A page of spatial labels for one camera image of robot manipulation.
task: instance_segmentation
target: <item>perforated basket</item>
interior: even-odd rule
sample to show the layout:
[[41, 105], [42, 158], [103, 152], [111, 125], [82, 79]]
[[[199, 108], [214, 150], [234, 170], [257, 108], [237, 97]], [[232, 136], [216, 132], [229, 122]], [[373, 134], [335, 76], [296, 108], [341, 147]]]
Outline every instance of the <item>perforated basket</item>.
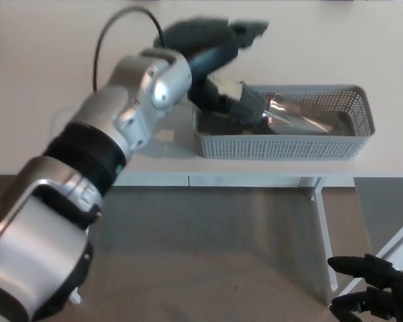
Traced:
[[203, 116], [194, 111], [193, 125], [199, 155], [218, 159], [348, 160], [375, 133], [367, 97], [355, 85], [252, 86], [268, 100], [275, 93], [325, 111], [341, 111], [351, 120], [354, 136], [233, 135], [199, 133]]

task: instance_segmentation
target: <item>metallic object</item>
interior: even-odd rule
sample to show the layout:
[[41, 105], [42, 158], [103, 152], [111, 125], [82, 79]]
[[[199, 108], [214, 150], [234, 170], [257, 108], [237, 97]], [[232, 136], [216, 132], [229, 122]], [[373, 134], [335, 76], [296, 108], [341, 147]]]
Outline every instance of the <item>metallic object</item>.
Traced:
[[364, 278], [374, 286], [332, 300], [330, 311], [340, 322], [362, 322], [352, 312], [365, 311], [384, 320], [395, 317], [397, 322], [403, 322], [403, 272], [395, 270], [392, 263], [366, 254], [364, 258], [332, 257], [328, 264], [338, 273]]
[[328, 135], [333, 129], [332, 125], [305, 117], [303, 113], [305, 105], [282, 94], [274, 94], [267, 104], [269, 107], [263, 113], [262, 118], [265, 119], [273, 133], [316, 136]]

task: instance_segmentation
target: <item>white table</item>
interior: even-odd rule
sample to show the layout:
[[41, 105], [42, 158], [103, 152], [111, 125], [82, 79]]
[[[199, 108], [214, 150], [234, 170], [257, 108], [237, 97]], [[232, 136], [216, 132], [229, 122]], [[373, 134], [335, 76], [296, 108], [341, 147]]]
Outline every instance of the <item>white table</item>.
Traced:
[[[98, 33], [130, 1], [0, 2], [0, 174], [16, 174], [42, 152], [91, 90]], [[343, 84], [366, 90], [376, 133], [344, 162], [206, 160], [195, 153], [191, 111], [176, 108], [135, 155], [117, 185], [313, 186], [326, 256], [331, 255], [324, 186], [354, 177], [403, 177], [403, 2], [153, 1], [163, 26], [224, 13], [270, 21], [265, 35], [221, 72], [252, 84]], [[131, 15], [107, 35], [99, 79], [124, 55], [150, 46], [156, 32]], [[330, 285], [337, 287], [330, 271]]]

